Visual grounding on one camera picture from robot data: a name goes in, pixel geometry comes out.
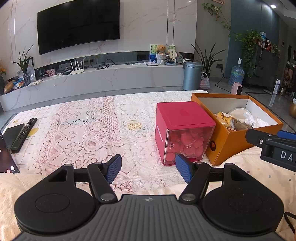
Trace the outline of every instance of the picture frame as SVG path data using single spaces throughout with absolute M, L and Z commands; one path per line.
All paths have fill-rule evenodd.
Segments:
M 225 0 L 212 0 L 212 1 L 225 5 Z

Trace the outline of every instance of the television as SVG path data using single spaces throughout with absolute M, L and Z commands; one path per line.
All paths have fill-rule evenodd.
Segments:
M 38 12 L 39 54 L 119 39 L 119 0 L 73 0 Z

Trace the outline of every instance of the cable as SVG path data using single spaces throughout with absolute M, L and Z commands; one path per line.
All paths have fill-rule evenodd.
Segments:
M 96 64 L 98 64 L 99 66 L 98 67 L 93 67 L 93 65 L 91 64 L 91 67 L 93 69 L 96 69 L 96 70 L 101 70 L 101 69 L 106 69 L 109 66 L 114 66 L 114 65 L 129 65 L 131 63 L 116 64 L 116 63 L 113 62 L 113 60 L 111 60 L 111 59 L 108 58 L 108 59 L 105 60 L 105 62 L 100 62 L 100 63 L 96 62 Z
M 220 87 L 220 86 L 217 85 L 217 84 L 220 83 L 220 81 L 221 81 L 223 78 L 225 78 L 225 77 L 224 77 L 224 71 L 223 71 L 223 69 L 221 69 L 221 74 L 222 74 L 222 78 L 219 80 L 218 83 L 215 84 L 215 86 L 218 87 L 218 88 L 220 88 L 220 89 L 222 89 L 222 90 L 225 90 L 225 91 L 231 93 L 230 91 L 228 91 L 228 90 L 226 90 L 226 89 L 223 89 L 222 87 Z
M 226 77 L 224 76 L 224 71 L 223 71 L 223 69 L 221 69 L 221 73 L 222 73 L 222 76 L 223 76 L 224 79 L 230 79 L 230 77 L 226 78 Z

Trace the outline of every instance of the trash can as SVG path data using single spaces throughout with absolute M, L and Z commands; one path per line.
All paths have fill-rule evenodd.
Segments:
M 184 67 L 185 72 L 183 80 L 183 89 L 198 90 L 200 88 L 202 64 L 198 62 L 187 61 Z

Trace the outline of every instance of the lace bedspread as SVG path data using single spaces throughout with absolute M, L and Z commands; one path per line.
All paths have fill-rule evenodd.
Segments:
M 120 154 L 122 168 L 111 185 L 114 191 L 184 183 L 175 166 L 161 163 L 154 139 L 156 104 L 190 101 L 194 92 L 140 93 L 55 105 L 47 132 L 40 138 L 43 143 L 36 153 L 35 173 L 48 175 L 66 163 L 85 168 Z

